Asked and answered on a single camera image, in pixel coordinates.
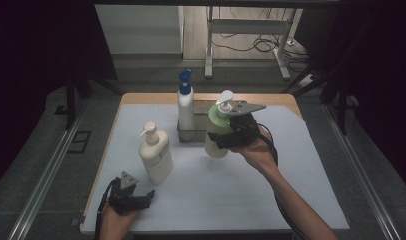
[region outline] white board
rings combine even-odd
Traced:
[[[149,209],[131,227],[136,233],[283,231],[290,229],[263,176],[235,153],[211,159],[203,143],[180,143],[176,105],[126,104],[121,107],[82,228],[93,233],[98,205],[111,180],[123,170],[139,179],[134,192],[155,189]],[[279,168],[296,191],[332,229],[349,229],[306,123],[284,106],[253,113],[273,134]],[[174,169],[160,185],[150,182],[138,148],[147,121],[169,134]]]

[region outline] pump bottle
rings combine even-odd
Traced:
[[[172,171],[169,137],[165,131],[157,130],[154,122],[147,122],[140,137],[146,134],[146,140],[140,146],[140,157],[150,180],[154,184],[162,183]]]
[[[209,121],[206,129],[205,150],[212,158],[222,158],[228,154],[228,149],[219,149],[215,142],[211,141],[208,132],[224,135],[233,132],[229,126],[227,113],[231,111],[231,100],[234,93],[230,90],[222,92],[216,104],[209,109]]]
[[[194,137],[194,98],[193,87],[190,83],[191,69],[186,69],[179,74],[180,85],[178,88],[178,134],[181,141],[191,141]]]

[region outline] metal rail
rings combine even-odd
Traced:
[[[35,185],[34,190],[29,196],[27,203],[25,204],[7,239],[25,239],[26,235],[28,234],[28,231],[34,222],[48,189],[50,188],[50,185],[57,174],[57,170],[62,163],[69,144],[72,141],[79,124],[81,123],[86,106],[87,102],[79,103],[78,115],[75,121],[69,130],[65,130],[63,138],[60,140],[53,156],[41,174],[38,183]]]
[[[380,225],[384,236],[388,240],[400,240],[400,236],[396,230],[393,219],[390,217],[384,203],[381,201],[380,197],[375,191],[368,175],[366,174],[357,154],[352,147],[352,144],[347,136],[341,133],[339,127],[337,126],[336,116],[332,107],[327,105],[323,105],[323,107],[329,117],[331,127],[333,128],[334,133],[339,140],[347,159],[349,160],[350,166],[355,173],[356,179],[358,180],[360,187],[365,194],[365,197],[371,206],[375,217],[377,218],[378,224]]]

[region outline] green bottle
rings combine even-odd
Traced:
[[[209,121],[206,128],[205,150],[212,158],[222,158],[228,154],[228,149],[219,149],[215,142],[210,140],[208,132],[224,135],[233,132],[229,126],[227,113],[231,111],[230,102],[234,98],[234,93],[230,90],[222,92],[216,104],[209,109]]]

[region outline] white bottle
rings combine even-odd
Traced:
[[[182,141],[191,141],[194,137],[194,91],[190,84],[191,69],[186,69],[179,74],[180,85],[178,88],[178,125],[179,138]]]
[[[146,134],[146,141],[140,146],[140,157],[150,180],[154,184],[160,184],[174,167],[169,137],[165,131],[158,131],[154,122],[147,122],[144,125],[144,131],[140,137],[144,134]]]

